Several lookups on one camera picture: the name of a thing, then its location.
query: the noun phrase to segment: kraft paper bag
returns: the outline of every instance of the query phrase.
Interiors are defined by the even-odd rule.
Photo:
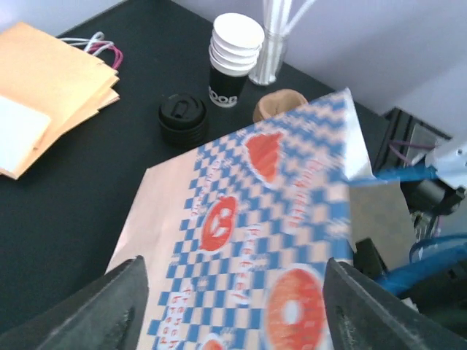
[[[142,255],[138,349],[329,349],[322,287],[352,259],[348,90],[146,171],[108,269]]]
[[[349,195],[353,243],[369,237],[389,270],[407,265],[416,236],[399,182],[351,187]]]
[[[25,23],[0,35],[0,96],[50,118],[34,149],[0,172],[17,179],[63,133],[97,114],[118,81],[102,60]]]

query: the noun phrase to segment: black table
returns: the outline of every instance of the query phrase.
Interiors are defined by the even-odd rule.
[[[123,51],[121,101],[63,136],[18,181],[0,176],[0,333],[105,272],[144,171],[183,152],[161,140],[164,96],[204,99],[211,141],[251,124],[267,93],[292,88],[311,100],[331,92],[284,65],[271,87],[247,83],[235,108],[216,107],[207,95],[211,30],[169,0],[129,0],[66,34],[103,31]],[[374,159],[386,121],[357,111]]]

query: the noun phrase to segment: black machine part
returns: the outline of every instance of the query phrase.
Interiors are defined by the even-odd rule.
[[[0,335],[1,350],[134,350],[148,296],[142,257]]]
[[[387,273],[387,267],[371,238],[355,243],[357,252],[353,256],[353,267],[369,279],[378,279]]]
[[[400,298],[410,298],[421,314],[467,338],[467,260],[418,282]]]
[[[352,266],[328,261],[323,287],[335,350],[467,349],[467,341],[417,313]]]
[[[411,142],[412,135],[416,130],[424,130],[426,133],[431,133],[446,141],[451,139],[448,135],[400,109],[394,108],[385,117],[389,120],[389,126],[377,158],[372,164],[374,173],[383,169],[404,166],[404,162],[390,151],[389,145],[392,140]],[[402,155],[407,155],[409,151],[409,147],[406,145],[393,146]],[[442,180],[404,182],[401,183],[401,190],[410,212],[422,211],[433,215],[451,214],[459,207],[459,203],[465,197],[464,188],[451,188]]]

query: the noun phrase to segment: blue cable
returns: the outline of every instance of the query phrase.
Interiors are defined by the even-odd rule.
[[[425,244],[426,246],[429,246],[435,243],[431,242],[429,244],[426,242]],[[445,249],[421,261],[414,262],[402,268],[396,268],[388,275],[377,279],[376,283],[388,292],[394,295],[400,295],[412,288],[416,283],[435,273],[446,270],[464,259],[467,259],[467,243]]]
[[[446,243],[446,242],[450,242],[450,241],[456,241],[458,239],[466,240],[467,239],[467,233],[460,233],[460,234],[457,234],[457,235],[442,236],[442,237],[433,237],[433,238],[423,239],[421,241],[418,241],[417,243],[412,245],[412,247],[410,248],[409,261],[412,263],[414,253],[417,250],[420,250],[422,248],[428,248],[429,246],[433,246],[435,244],[442,244],[442,243]]]
[[[349,180],[349,186],[369,186],[376,184],[387,184],[389,182],[413,182],[426,179],[438,179],[436,169],[433,166],[426,167],[424,164],[406,166],[404,168],[392,168],[381,170],[372,177]]]

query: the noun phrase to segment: red donut graphic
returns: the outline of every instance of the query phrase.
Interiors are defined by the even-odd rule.
[[[295,264],[269,291],[263,310],[263,334],[271,349],[312,350],[322,339],[326,316],[317,272]]]
[[[219,335],[210,333],[204,339],[199,350],[225,350]]]
[[[201,227],[200,250],[214,254],[227,244],[235,228],[237,208],[233,196],[222,197],[211,205]]]
[[[280,161],[280,140],[283,136],[280,131],[271,134],[260,133],[251,136],[244,143],[251,169],[266,184],[272,184],[276,179]]]

